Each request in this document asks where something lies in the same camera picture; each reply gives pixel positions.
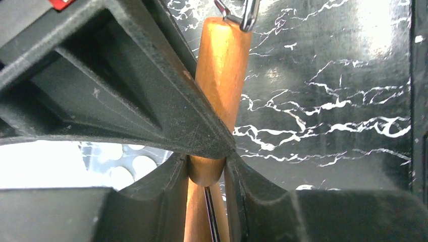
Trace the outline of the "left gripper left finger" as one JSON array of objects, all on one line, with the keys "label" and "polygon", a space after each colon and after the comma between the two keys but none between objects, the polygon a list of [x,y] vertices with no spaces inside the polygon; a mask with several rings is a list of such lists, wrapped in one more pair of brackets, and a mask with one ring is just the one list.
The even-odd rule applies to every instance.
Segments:
[{"label": "left gripper left finger", "polygon": [[1,190],[1,241],[182,241],[188,157],[130,186]]}]

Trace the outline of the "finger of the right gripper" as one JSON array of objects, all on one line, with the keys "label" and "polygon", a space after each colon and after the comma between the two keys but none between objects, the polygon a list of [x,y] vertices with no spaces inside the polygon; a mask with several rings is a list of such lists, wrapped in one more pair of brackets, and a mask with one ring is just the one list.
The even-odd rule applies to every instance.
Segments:
[{"label": "finger of the right gripper", "polygon": [[1,1],[1,144],[139,144],[222,158],[232,135],[194,81],[164,1]]}]

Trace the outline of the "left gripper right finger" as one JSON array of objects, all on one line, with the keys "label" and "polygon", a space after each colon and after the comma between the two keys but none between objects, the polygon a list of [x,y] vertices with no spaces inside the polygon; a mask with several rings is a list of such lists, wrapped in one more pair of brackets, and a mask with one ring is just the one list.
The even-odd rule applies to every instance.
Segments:
[{"label": "left gripper right finger", "polygon": [[427,241],[427,208],[408,192],[287,191],[237,153],[224,178],[231,241]]}]

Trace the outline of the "wooden double-ended rolling pin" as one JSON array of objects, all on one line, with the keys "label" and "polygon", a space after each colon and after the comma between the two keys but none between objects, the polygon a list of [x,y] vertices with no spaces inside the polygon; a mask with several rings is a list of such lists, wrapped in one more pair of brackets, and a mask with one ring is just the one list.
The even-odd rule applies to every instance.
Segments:
[{"label": "wooden double-ended rolling pin", "polygon": [[[259,1],[246,1],[242,17],[234,16],[222,1],[221,17],[203,23],[196,82],[217,117],[231,134],[236,123],[249,60],[252,29]],[[219,179],[226,156],[191,156],[184,241],[229,241],[229,229]]]}]

